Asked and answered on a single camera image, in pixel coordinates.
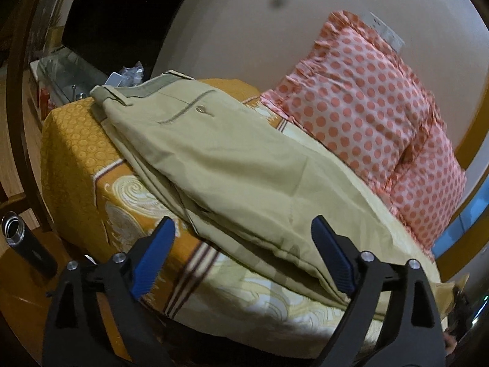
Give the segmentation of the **yellow patterned bed sheet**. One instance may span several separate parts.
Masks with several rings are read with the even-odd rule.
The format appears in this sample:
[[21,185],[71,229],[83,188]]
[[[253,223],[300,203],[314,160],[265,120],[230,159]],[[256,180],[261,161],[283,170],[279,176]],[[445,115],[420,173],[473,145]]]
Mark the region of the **yellow patterned bed sheet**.
[[60,236],[99,260],[128,251],[165,216],[176,239],[143,302],[158,317],[276,355],[319,355],[343,312],[247,269],[198,238],[123,160],[91,98],[52,110],[42,129],[42,194]]

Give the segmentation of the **left polka dot pillow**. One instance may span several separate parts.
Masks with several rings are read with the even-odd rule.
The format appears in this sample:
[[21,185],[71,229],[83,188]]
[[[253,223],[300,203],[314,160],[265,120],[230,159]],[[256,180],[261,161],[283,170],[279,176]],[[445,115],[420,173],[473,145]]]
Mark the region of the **left polka dot pillow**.
[[376,193],[390,191],[406,150],[439,118],[433,94],[413,70],[347,11],[329,15],[307,57],[260,99]]

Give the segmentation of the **polka dot pillow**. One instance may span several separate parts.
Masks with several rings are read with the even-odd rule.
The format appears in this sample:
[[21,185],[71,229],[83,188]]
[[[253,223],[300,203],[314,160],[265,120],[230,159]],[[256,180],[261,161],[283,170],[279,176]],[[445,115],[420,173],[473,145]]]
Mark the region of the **polka dot pillow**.
[[390,211],[430,258],[467,183],[437,104],[431,104],[390,180]]
[[413,70],[347,11],[329,15],[307,57],[260,99],[376,193],[390,191],[406,150],[439,118],[433,94]]

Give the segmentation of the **dark bedside cabinet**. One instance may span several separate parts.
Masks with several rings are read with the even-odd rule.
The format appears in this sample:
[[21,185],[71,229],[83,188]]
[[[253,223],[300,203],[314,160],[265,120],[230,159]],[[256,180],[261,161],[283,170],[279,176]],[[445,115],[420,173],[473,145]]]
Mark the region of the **dark bedside cabinet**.
[[108,76],[72,50],[62,47],[30,63],[37,84],[37,105],[41,123],[50,111],[87,98]]

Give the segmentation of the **clutter on bedside cabinet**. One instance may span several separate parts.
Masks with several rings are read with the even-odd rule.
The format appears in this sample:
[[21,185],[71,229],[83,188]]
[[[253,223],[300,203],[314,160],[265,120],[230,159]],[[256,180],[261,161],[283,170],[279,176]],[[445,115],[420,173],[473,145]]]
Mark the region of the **clutter on bedside cabinet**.
[[120,72],[112,72],[105,85],[114,87],[133,87],[142,84],[144,69],[140,61],[133,67],[124,67]]

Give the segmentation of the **right polka dot pillow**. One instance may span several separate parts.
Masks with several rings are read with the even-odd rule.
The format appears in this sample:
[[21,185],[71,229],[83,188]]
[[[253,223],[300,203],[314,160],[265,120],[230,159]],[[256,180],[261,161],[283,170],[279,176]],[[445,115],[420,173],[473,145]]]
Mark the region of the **right polka dot pillow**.
[[390,211],[430,258],[467,183],[437,104],[431,104],[390,180]]

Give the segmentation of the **blue glass window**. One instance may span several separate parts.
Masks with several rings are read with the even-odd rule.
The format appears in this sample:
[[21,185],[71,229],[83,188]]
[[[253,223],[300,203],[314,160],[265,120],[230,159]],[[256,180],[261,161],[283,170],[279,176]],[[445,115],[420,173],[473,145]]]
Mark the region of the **blue glass window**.
[[482,186],[474,198],[463,209],[462,213],[451,223],[441,237],[435,242],[432,251],[436,258],[447,252],[474,226],[488,207],[488,186]]

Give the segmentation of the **khaki pants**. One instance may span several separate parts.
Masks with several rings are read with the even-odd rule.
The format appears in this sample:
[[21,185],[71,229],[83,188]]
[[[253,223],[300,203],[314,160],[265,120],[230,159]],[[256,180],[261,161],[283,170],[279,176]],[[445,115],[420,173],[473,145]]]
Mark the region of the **khaki pants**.
[[218,88],[164,74],[90,94],[94,116],[160,201],[197,235],[293,292],[347,303],[312,241],[319,215],[380,260],[421,257],[402,224],[333,153],[280,133]]

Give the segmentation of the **white wall socket plate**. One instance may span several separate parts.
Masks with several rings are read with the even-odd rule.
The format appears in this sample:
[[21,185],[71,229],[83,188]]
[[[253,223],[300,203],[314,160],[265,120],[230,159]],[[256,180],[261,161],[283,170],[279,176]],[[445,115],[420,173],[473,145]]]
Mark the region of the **white wall socket plate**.
[[401,53],[404,47],[404,40],[381,19],[379,19],[378,16],[372,12],[368,12],[362,17],[362,20],[370,28],[374,29],[395,52],[398,54]]

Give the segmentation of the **black cylindrical bottle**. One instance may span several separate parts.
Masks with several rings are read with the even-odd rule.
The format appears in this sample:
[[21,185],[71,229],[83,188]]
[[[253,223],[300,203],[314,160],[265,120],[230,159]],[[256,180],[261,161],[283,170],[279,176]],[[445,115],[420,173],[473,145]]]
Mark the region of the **black cylindrical bottle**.
[[14,249],[37,272],[52,279],[56,276],[58,265],[53,256],[26,225],[21,216],[7,212],[1,221],[1,231],[9,247]]

